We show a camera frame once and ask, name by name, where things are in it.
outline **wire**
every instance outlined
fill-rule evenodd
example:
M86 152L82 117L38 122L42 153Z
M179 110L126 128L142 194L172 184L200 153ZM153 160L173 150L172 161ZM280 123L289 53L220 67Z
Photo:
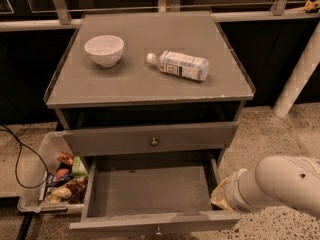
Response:
M10 133L13 138L19 143L19 153L18 153L18 158L17 158L17 161L16 161L16 165L15 165L15 176L16 176L16 180L17 182L19 183L19 185L21 187L24 187L24 188L37 188L37 187L40 187L43 183L45 183L47 181L47 177L48 177L48 174L49 174L49 170L48 170L48 167L46 165L46 163L44 162L44 160L42 159L42 157L35 151L33 150L31 147L29 147L28 145L22 143L20 141L20 139L18 138L17 135L15 135L8 127L6 127L5 125L0 125L1 127L4 128L3 129L0 129L1 132L8 132ZM19 180L19 177L18 177L18 164L19 164L19 160L20 160L20 157L21 157L21 153L22 153L22 149L23 147L26 147L27 149L29 149L30 151L32 151L37 157L39 157L40 161L42 162L42 164L44 165L44 168L45 168L45 171L46 171L46 177L45 179L38 185L35 185L35 186L26 186L24 184L21 183L21 181Z

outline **white bottle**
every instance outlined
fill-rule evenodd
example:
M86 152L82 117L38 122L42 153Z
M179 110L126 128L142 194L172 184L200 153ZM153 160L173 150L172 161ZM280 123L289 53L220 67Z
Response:
M204 81L209 71L209 61L177 52L164 51L160 57L149 53L147 61L157 66L162 72Z

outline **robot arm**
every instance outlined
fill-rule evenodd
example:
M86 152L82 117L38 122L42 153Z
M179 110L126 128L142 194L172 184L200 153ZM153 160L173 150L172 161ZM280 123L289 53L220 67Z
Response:
M270 156L252 170L234 172L212 192L211 202L240 213L285 205L320 218L320 160Z

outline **white bowl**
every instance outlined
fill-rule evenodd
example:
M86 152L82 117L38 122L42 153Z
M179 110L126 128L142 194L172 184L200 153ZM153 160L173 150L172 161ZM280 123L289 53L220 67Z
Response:
M90 39L84 49L90 58L102 67L112 67L123 54L124 42L120 37L105 35Z

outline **floor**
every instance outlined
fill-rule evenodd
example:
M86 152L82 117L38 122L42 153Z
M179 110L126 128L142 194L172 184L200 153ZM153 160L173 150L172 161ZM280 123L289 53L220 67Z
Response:
M276 117L270 107L245 108L239 118L239 129L231 147L226 151L219 174L221 179L240 168L250 169L270 155L309 156L320 158L320 103L295 105L285 119ZM25 144L37 150L43 136L56 123L10 125L10 129ZM18 145L0 132L0 197L19 196L22 188L16 182L14 168ZM18 175L28 174L33 155L23 150ZM0 206L0 240L16 239L23 214L15 207ZM69 230L70 222L80 216L35 215L26 239L78 239ZM241 215L231 230L173 234L147 239L226 240L226 239L320 239L320 221L286 207L266 208L255 214ZM135 237L121 238L133 240Z

